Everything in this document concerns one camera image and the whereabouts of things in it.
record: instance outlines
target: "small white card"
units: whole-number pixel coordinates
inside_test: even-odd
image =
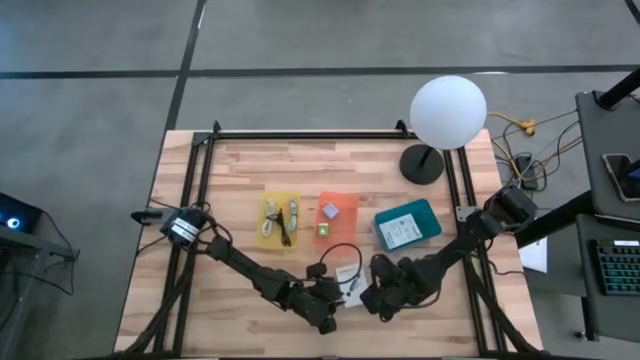
[[[342,300],[344,300],[344,307],[350,308],[358,305],[362,305],[360,300],[360,294],[362,294],[368,287],[367,276],[365,275],[365,266],[363,264],[360,269],[360,274],[357,278],[349,281],[345,284],[340,284],[340,291],[342,291]],[[336,278],[338,282],[349,280],[353,275],[358,272],[358,264],[347,265],[336,269]]]
[[[413,215],[406,214],[379,225],[389,250],[422,238]]]

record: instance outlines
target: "white spherical lamp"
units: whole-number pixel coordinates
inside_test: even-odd
[[[413,98],[409,121],[425,144],[402,154],[400,171],[415,184],[430,184],[444,170],[434,149],[457,149],[478,135],[487,117],[487,101],[476,84],[460,76],[443,76],[426,83]]]

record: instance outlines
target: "yellow tray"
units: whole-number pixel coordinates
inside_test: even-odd
[[[289,201],[295,200],[298,205],[298,226],[293,232],[289,232],[289,239],[291,240],[291,246],[282,245],[282,231],[278,224],[273,224],[273,230],[271,235],[265,237],[262,235],[262,224],[267,219],[267,213],[265,211],[265,204],[267,199],[271,199],[276,202],[276,214],[282,209],[282,215],[284,216],[284,225],[288,226],[291,220],[291,210],[289,209]],[[298,227],[300,226],[300,193],[297,192],[275,192],[265,191],[262,193],[262,199],[260,200],[260,216],[258,216],[258,228],[256,230],[256,246],[266,250],[293,250],[298,245]]]

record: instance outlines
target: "teal box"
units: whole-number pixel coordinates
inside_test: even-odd
[[[386,251],[397,250],[442,233],[431,205],[424,199],[376,214],[373,225]]]

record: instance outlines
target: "white paper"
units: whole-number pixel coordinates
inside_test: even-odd
[[[547,273],[547,238],[544,237],[520,249],[520,261],[527,269]]]
[[[344,307],[350,308],[353,306],[362,305],[360,294],[362,294],[368,287],[364,268],[365,266],[360,269],[360,276],[355,280],[349,281],[345,284],[340,284],[342,300],[344,300],[345,302]],[[343,266],[336,269],[336,278],[338,279],[338,282],[349,280],[349,278],[351,278],[357,272],[358,264]]]
[[[413,215],[407,214],[380,224],[380,231],[389,249],[397,248],[422,238]]]

